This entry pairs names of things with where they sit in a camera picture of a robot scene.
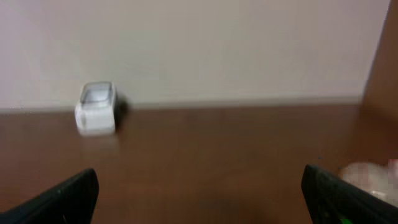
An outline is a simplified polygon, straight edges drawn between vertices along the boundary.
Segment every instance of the white box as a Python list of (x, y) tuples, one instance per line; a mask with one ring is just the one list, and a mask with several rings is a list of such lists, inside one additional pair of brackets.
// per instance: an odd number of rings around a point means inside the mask
[(115, 132), (116, 89), (111, 82), (87, 83), (75, 107), (79, 133), (83, 136)]

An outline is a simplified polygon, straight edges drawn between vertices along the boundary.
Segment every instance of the white wall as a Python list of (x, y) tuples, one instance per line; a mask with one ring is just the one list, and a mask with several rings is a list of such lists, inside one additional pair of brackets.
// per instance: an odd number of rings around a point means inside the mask
[(388, 0), (1, 0), (0, 108), (360, 96)]

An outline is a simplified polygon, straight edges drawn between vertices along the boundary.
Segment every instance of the wooden panel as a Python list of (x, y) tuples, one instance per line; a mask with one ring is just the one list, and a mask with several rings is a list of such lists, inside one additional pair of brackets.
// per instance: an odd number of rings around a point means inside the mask
[(364, 104), (398, 120), (398, 1), (391, 1)]
[(92, 167), (93, 223), (310, 223), (304, 166), (385, 164), (397, 131), (338, 105), (139, 110), (101, 138), (73, 113), (0, 115), (0, 211)]

